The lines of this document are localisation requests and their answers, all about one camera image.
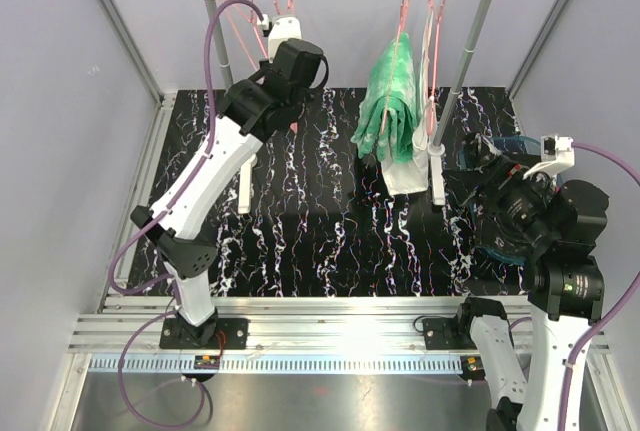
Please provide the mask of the green tie-dye trousers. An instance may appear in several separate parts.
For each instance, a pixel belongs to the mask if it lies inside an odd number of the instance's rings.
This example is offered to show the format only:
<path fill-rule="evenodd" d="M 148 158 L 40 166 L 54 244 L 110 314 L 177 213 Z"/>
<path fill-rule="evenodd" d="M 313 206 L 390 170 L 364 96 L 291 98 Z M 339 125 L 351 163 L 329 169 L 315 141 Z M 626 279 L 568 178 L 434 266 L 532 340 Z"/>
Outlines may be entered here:
<path fill-rule="evenodd" d="M 389 43 L 371 70 L 365 97 L 359 105 L 357 127 L 351 137 L 351 142 L 356 145 L 360 157 L 375 154 L 380 162 L 384 161 L 388 154 L 399 162 L 406 162 L 409 159 L 409 129 L 417 121 L 413 109 L 417 93 L 414 90 L 412 46 L 409 35 L 402 33 L 387 126 L 383 133 L 380 132 L 385 93 L 391 70 L 393 41 Z"/>

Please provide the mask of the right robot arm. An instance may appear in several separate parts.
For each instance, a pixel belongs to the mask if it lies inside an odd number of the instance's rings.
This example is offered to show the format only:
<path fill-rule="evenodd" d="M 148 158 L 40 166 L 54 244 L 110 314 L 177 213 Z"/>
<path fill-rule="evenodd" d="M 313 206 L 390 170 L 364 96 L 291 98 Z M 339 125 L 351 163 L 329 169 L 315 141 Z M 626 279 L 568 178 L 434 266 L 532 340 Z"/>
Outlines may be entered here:
<path fill-rule="evenodd" d="M 530 367 L 522 370 L 503 306 L 468 298 L 454 322 L 456 340 L 476 347 L 492 400 L 488 430 L 577 430 L 589 345 L 601 324 L 604 278 L 592 256 L 607 225 L 609 197 L 594 185 L 556 177 L 572 160 L 527 167 L 498 154 L 475 167 L 446 170 L 456 203 L 496 226 L 494 245 L 524 248 L 531 305 Z"/>

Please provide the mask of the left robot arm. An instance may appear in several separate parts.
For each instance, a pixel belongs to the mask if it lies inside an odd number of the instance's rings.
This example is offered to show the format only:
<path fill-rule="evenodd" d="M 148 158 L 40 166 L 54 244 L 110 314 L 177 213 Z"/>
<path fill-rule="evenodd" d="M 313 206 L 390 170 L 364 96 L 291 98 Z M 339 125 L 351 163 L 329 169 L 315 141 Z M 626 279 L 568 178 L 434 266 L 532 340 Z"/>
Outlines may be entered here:
<path fill-rule="evenodd" d="M 306 102 L 322 90 L 326 81 L 316 75 L 327 67 L 317 45 L 297 38 L 281 43 L 272 60 L 212 102 L 214 132 L 169 190 L 152 206 L 132 212 L 132 221 L 156 248 L 177 291 L 177 309 L 163 327 L 162 348 L 224 345 L 223 321 L 209 284 L 217 249 L 202 236 L 202 225 L 241 167 L 274 133 L 297 121 Z"/>

